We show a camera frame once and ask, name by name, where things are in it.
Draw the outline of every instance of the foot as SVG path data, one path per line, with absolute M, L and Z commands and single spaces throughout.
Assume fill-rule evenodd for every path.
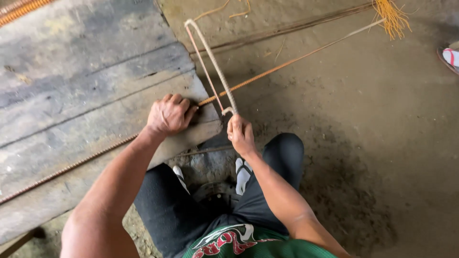
M 247 161 L 236 159 L 236 193 L 243 195 L 246 191 L 246 183 L 253 174 L 253 169 Z
M 179 181 L 182 184 L 183 188 L 185 188 L 185 190 L 188 192 L 188 189 L 186 188 L 186 185 L 185 185 L 185 180 L 183 179 L 182 170 L 178 166 L 174 166 L 172 168 L 172 170 L 177 175 L 177 178 L 179 179 Z

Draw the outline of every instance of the person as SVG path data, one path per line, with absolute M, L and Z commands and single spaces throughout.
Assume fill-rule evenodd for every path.
M 212 217 L 166 164 L 146 172 L 161 142 L 186 129 L 196 110 L 179 94 L 154 102 L 139 136 L 70 215 L 62 258 L 138 257 L 122 225 L 133 202 L 164 258 L 349 257 L 298 193 L 304 147 L 294 134 L 274 137 L 260 153 L 252 125 L 237 114 L 230 119 L 228 139 L 254 173 L 232 214 Z

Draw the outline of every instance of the weathered wood board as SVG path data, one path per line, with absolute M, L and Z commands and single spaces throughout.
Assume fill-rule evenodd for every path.
M 0 28 L 0 56 L 1 196 L 139 132 L 167 93 L 208 97 L 153 0 L 57 0 Z M 150 167 L 221 128 L 204 106 Z M 75 207 L 123 148 L 1 205 L 0 244 Z

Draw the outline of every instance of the bundle of wire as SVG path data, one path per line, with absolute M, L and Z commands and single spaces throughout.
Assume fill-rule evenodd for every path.
M 411 31 L 407 13 L 403 12 L 401 8 L 398 8 L 392 0 L 373 0 L 373 7 L 377 12 L 375 15 L 376 20 L 379 17 L 386 18 L 386 21 L 381 26 L 390 35 L 391 40 L 395 39 L 396 36 L 400 39 L 404 37 L 403 30 L 405 28 Z

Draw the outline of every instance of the dusty ground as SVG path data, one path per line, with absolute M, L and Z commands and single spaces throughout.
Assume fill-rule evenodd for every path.
M 232 0 L 198 24 L 213 45 L 363 2 L 251 1 L 247 18 L 230 19 L 247 8 Z M 159 3 L 177 38 L 191 49 L 183 22 L 224 0 Z M 397 3 L 406 4 L 407 12 L 419 9 L 410 16 L 413 33 L 406 32 L 403 40 L 390 41 L 374 28 L 237 90 L 235 98 L 241 114 L 254 124 L 259 148 L 279 132 L 303 140 L 301 193 L 349 252 L 454 257 L 459 251 L 459 78 L 438 61 L 435 49 L 459 39 L 459 2 Z M 374 14 L 366 11 L 224 51 L 217 60 L 229 84 L 236 85 L 369 24 Z M 209 155 L 173 162 L 187 167 L 189 184 L 226 179 L 234 153 Z M 57 257 L 63 221 L 45 225 L 49 239 L 34 240 L 14 257 Z M 125 226 L 142 257 L 158 256 L 134 209 Z

